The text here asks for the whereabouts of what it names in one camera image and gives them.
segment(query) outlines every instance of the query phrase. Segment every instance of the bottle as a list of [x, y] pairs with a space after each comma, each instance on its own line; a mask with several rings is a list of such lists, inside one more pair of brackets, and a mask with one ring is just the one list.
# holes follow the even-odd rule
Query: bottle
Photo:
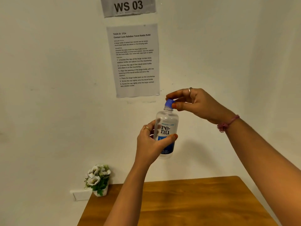
[[[176, 134], [178, 129], [179, 117], [174, 114], [171, 105], [175, 103], [172, 99], [167, 99], [163, 111], [156, 115], [155, 132], [153, 135], [154, 140], [162, 140], [171, 134]], [[168, 159], [172, 156], [175, 143], [170, 144], [163, 149], [159, 158]]]

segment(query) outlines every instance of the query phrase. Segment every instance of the wood grain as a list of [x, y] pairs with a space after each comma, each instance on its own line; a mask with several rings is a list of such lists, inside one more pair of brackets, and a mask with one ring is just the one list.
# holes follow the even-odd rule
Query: wood grain
[[[103, 225], [122, 184], [91, 195], [78, 226]], [[139, 226], [277, 226], [237, 176], [145, 182]]]

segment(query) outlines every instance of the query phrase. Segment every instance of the white pot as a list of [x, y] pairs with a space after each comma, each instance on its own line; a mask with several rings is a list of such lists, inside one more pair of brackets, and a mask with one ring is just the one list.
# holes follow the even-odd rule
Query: white pot
[[98, 193], [97, 193], [97, 190], [93, 191], [94, 195], [96, 197], [103, 197], [103, 196], [106, 196], [107, 195], [107, 192], [108, 192], [108, 187], [109, 185], [107, 185], [107, 187], [105, 189], [102, 190], [102, 196], [100, 196]]

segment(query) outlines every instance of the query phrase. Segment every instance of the bottle base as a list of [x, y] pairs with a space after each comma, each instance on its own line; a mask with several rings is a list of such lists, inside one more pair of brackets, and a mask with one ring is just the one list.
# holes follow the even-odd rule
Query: bottle base
[[160, 155], [159, 155], [159, 158], [160, 158], [160, 159], [169, 159], [169, 158], [172, 156], [172, 153], [173, 153], [173, 152], [171, 152], [171, 153], [169, 153], [169, 154], [160, 154]]

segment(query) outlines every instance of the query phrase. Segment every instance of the pink bracelet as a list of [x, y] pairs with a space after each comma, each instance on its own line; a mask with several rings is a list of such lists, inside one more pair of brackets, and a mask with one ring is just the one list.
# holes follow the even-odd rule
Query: pink bracelet
[[220, 132], [224, 132], [229, 127], [229, 125], [231, 125], [233, 123], [233, 121], [235, 121], [238, 118], [239, 118], [239, 115], [236, 115], [228, 124], [226, 124], [226, 123], [218, 124], [217, 128], [219, 129]]

